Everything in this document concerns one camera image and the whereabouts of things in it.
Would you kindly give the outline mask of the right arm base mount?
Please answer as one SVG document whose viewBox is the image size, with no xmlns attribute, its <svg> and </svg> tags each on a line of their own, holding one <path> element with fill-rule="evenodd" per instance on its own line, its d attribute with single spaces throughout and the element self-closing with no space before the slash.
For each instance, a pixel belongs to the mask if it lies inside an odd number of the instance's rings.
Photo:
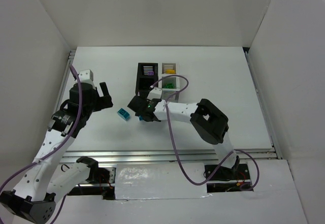
<svg viewBox="0 0 325 224">
<path fill-rule="evenodd" d="M 206 183 L 207 193 L 237 192 L 252 186 L 247 164 L 239 164 L 235 173 L 226 168 L 220 168 Z"/>
</svg>

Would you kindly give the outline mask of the yellow lego brick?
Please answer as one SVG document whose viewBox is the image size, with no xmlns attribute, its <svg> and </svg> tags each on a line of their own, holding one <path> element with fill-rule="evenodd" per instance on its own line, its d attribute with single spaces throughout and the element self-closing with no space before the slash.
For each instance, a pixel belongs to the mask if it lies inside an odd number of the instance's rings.
<svg viewBox="0 0 325 224">
<path fill-rule="evenodd" d="M 166 74 L 176 74 L 176 71 L 173 69 L 167 69 Z"/>
</svg>

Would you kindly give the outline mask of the dark green printed lego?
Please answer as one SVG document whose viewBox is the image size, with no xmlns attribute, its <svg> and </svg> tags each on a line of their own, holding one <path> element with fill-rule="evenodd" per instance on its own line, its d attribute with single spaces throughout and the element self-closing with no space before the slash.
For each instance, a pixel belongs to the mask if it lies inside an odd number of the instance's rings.
<svg viewBox="0 0 325 224">
<path fill-rule="evenodd" d="M 166 89 L 175 89 L 174 83 L 164 83 L 162 87 Z"/>
</svg>

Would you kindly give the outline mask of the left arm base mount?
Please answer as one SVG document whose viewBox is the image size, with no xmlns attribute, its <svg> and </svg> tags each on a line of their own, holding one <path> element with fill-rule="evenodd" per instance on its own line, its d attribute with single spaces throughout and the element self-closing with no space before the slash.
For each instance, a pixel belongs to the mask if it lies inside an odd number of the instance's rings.
<svg viewBox="0 0 325 224">
<path fill-rule="evenodd" d="M 99 196 L 103 200 L 115 200 L 116 167 L 99 168 L 97 179 L 77 184 L 68 196 Z"/>
</svg>

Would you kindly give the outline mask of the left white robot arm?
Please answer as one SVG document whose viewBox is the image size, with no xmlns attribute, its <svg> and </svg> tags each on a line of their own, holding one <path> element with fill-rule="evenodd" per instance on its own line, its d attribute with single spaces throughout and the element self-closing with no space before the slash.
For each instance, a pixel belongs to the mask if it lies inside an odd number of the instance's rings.
<svg viewBox="0 0 325 224">
<path fill-rule="evenodd" d="M 103 183 L 110 172 L 96 160 L 82 156 L 56 178 L 53 174 L 66 150 L 86 126 L 93 112 L 113 106 L 106 83 L 100 83 L 103 95 L 91 82 L 75 83 L 69 99 L 52 115 L 42 146 L 32 167 L 24 170 L 22 179 L 12 190 L 1 193 L 1 204 L 12 214 L 32 223 L 46 223 L 58 201 L 77 184 Z"/>
</svg>

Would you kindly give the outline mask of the teal curved lego brick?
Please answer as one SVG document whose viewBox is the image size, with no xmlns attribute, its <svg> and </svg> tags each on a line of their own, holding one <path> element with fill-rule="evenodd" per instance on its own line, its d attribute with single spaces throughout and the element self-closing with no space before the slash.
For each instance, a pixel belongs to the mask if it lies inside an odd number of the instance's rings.
<svg viewBox="0 0 325 224">
<path fill-rule="evenodd" d="M 125 121 L 128 121 L 129 118 L 130 118 L 130 114 L 124 110 L 123 108 L 120 108 L 118 111 L 117 111 L 117 114 L 122 118 L 124 119 Z"/>
</svg>

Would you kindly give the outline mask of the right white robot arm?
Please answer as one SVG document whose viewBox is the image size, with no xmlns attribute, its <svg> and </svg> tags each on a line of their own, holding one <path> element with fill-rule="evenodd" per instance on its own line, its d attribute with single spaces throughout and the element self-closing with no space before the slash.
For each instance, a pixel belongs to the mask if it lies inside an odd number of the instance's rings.
<svg viewBox="0 0 325 224">
<path fill-rule="evenodd" d="M 200 138 L 211 144 L 220 160 L 221 167 L 235 172 L 239 157 L 230 142 L 228 117 L 208 99 L 185 104 L 166 102 L 162 99 L 145 99 L 134 96 L 128 108 L 146 122 L 177 121 L 191 124 Z"/>
</svg>

